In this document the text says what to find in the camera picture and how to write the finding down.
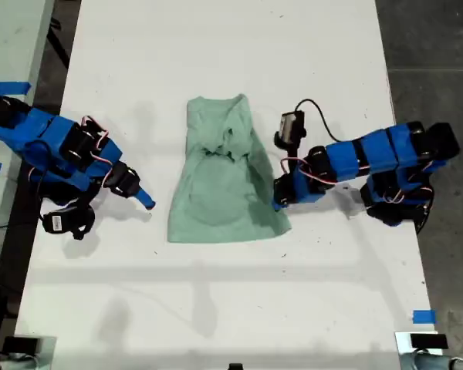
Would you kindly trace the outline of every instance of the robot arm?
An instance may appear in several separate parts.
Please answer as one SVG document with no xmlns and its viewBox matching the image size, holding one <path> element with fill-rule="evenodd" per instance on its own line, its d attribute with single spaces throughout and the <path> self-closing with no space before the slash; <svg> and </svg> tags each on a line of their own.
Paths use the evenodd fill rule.
<svg viewBox="0 0 463 370">
<path fill-rule="evenodd" d="M 0 140 L 32 166 L 29 181 L 39 199 L 68 204 L 41 217 L 50 233 L 71 231 L 82 239 L 93 226 L 90 202 L 101 187 L 135 197 L 148 210 L 155 205 L 137 173 L 120 161 L 122 152 L 108 132 L 90 116 L 78 124 L 0 96 Z"/>
<path fill-rule="evenodd" d="M 275 135 L 275 145 L 288 152 L 283 161 L 289 162 L 290 169 L 274 182 L 277 210 L 316 202 L 337 183 L 369 175 L 361 194 L 370 216 L 391 226 L 406 219 L 420 225 L 434 197 L 429 176 L 459 153 L 448 123 L 436 123 L 425 131 L 421 123 L 412 122 L 352 141 L 315 146 L 300 159 L 296 153 L 306 135 L 304 117 L 298 106 L 283 114 Z"/>
</svg>

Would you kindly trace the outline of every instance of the white tabletop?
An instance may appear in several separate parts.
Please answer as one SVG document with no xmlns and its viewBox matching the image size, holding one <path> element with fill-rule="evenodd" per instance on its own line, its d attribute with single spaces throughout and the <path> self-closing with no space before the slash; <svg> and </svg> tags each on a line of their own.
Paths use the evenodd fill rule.
<svg viewBox="0 0 463 370">
<path fill-rule="evenodd" d="M 238 93 L 277 174 L 303 98 L 340 139 L 394 124 L 373 0 L 83 0 L 62 114 L 104 124 L 157 206 L 103 191 L 82 242 L 39 227 L 17 333 L 57 337 L 54 369 L 397 369 L 394 332 L 433 329 L 411 321 L 429 309 L 413 225 L 352 215 L 342 187 L 275 239 L 166 242 L 186 103 Z M 330 142 L 306 111 L 305 153 Z"/>
</svg>

